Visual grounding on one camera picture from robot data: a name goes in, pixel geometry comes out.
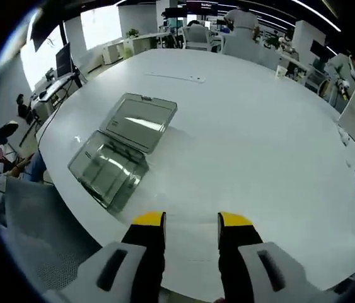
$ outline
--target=chair mesh back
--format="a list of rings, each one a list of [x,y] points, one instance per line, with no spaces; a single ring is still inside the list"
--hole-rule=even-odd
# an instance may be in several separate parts
[[[5,207],[9,250],[41,292],[65,287],[78,266],[101,248],[54,186],[9,177]]]

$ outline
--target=office chair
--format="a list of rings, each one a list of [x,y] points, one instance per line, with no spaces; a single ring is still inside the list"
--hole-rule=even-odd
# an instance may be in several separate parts
[[[224,35],[222,54],[258,63],[260,46],[248,37]]]
[[[183,27],[184,49],[211,51],[211,35],[208,28],[200,25]]]
[[[327,73],[322,73],[321,71],[318,71],[317,69],[311,66],[310,71],[307,72],[305,76],[305,87],[313,91],[314,93],[318,93],[320,85],[328,79],[329,76]]]
[[[78,266],[101,248],[54,186],[8,177],[4,200],[7,228],[1,235],[41,294],[73,281]]]

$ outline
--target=ceiling light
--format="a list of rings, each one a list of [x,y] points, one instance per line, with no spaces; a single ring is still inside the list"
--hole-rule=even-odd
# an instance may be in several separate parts
[[[120,4],[120,3],[123,3],[123,2],[126,2],[127,0],[121,0],[121,1],[119,1],[119,2],[117,2],[117,3],[114,3],[113,5],[118,5],[118,4]]]
[[[328,46],[326,46],[326,48],[330,51],[330,52],[332,52],[334,55],[338,55],[338,53],[336,53],[334,50],[332,50],[330,47],[328,47]]]
[[[259,13],[259,14],[263,14],[263,15],[266,15],[266,16],[271,17],[271,18],[275,18],[275,19],[277,19],[277,20],[279,20],[279,21],[282,21],[282,22],[284,22],[284,23],[286,23],[286,24],[288,24],[288,25],[291,25],[292,27],[295,27],[295,26],[294,26],[292,23],[290,23],[290,22],[287,22],[287,21],[285,21],[285,20],[279,19],[279,18],[277,18],[277,17],[275,17],[275,16],[272,16],[272,15],[269,15],[269,14],[263,13],[263,12],[261,12],[261,11],[255,11],[254,9],[250,9],[249,11],[254,11],[255,13]]]
[[[226,4],[218,4],[219,6],[227,6],[229,8],[237,8],[237,6],[234,5],[226,5]]]
[[[32,39],[33,25],[40,18],[42,14],[42,10],[40,8],[36,8],[27,14],[26,18],[30,17],[30,22],[28,24],[27,33],[26,33],[26,42]]]
[[[334,23],[332,23],[329,19],[327,19],[326,17],[324,17],[322,14],[320,14],[318,11],[316,11],[315,9],[307,6],[305,3],[302,3],[299,0],[292,0],[295,3],[298,3],[299,5],[302,5],[304,8],[309,9],[312,13],[316,14],[317,16],[321,17],[321,19],[323,19],[324,21],[326,21],[329,25],[331,25],[332,27],[335,28],[335,30],[337,30],[338,32],[341,32],[341,29],[336,26]]]
[[[287,28],[284,28],[284,27],[282,27],[282,26],[280,26],[280,25],[278,25],[278,24],[275,24],[274,22],[271,22],[271,21],[267,21],[267,20],[264,20],[264,19],[260,19],[262,22],[268,22],[268,23],[271,23],[271,24],[273,24],[273,25],[275,25],[276,27],[281,27],[281,28],[283,28],[284,30],[288,30]]]
[[[218,2],[212,2],[212,1],[200,1],[200,0],[187,0],[187,2],[202,2],[202,3],[218,4]]]

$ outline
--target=person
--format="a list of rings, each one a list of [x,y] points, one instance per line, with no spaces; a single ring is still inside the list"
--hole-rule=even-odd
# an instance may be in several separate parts
[[[0,173],[0,224],[6,225],[4,214],[4,193],[6,187],[6,178],[20,178],[30,182],[40,182],[43,180],[43,174],[47,170],[40,152],[32,153],[25,159],[13,166],[5,173]]]
[[[260,33],[257,16],[250,13],[244,3],[239,4],[237,9],[228,12],[224,19],[230,27],[233,26],[233,35],[247,36],[255,40]]]
[[[286,33],[283,37],[278,38],[279,49],[283,52],[290,52],[292,49],[292,38]]]
[[[187,24],[187,26],[190,27],[190,26],[193,25],[193,24],[201,25],[197,20],[191,20],[191,21],[189,22],[189,24]]]
[[[355,90],[355,55],[349,54],[347,56],[340,53],[334,56],[327,62],[325,71],[328,72],[331,79],[328,91],[335,89],[333,86],[341,80],[345,83],[345,87],[347,87],[347,94],[351,98]],[[340,94],[334,93],[333,96],[331,96],[327,101],[331,106],[335,107],[339,111],[342,111],[346,103],[338,102],[338,100],[341,100]]]
[[[33,121],[33,116],[31,115],[31,110],[24,104],[23,100],[24,95],[20,93],[16,99],[18,104],[18,116],[26,120],[27,124],[30,124]]]

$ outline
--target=white table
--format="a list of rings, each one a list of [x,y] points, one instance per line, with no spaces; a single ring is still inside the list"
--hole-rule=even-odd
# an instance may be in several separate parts
[[[167,212],[162,286],[172,291],[205,301],[223,296],[219,211],[251,219],[264,242],[275,242],[326,289],[355,272],[355,143],[342,144],[330,105],[274,74],[222,54],[149,50],[74,93],[40,151],[65,203],[103,246],[119,241],[134,217]],[[190,76],[205,81],[177,79]],[[174,101],[178,111],[114,218],[67,165],[125,92]]]
[[[288,60],[289,62],[292,62],[293,64],[299,66],[300,68],[303,68],[306,72],[311,70],[311,66],[303,64],[302,62],[292,58],[289,54],[285,54],[285,53],[278,51],[278,50],[277,50],[277,53],[281,56],[281,58]]]
[[[170,32],[165,32],[165,33],[147,33],[146,35],[140,35],[136,38],[131,38],[132,40],[141,40],[141,39],[148,39],[148,38],[163,38],[166,36],[171,35],[172,33]]]

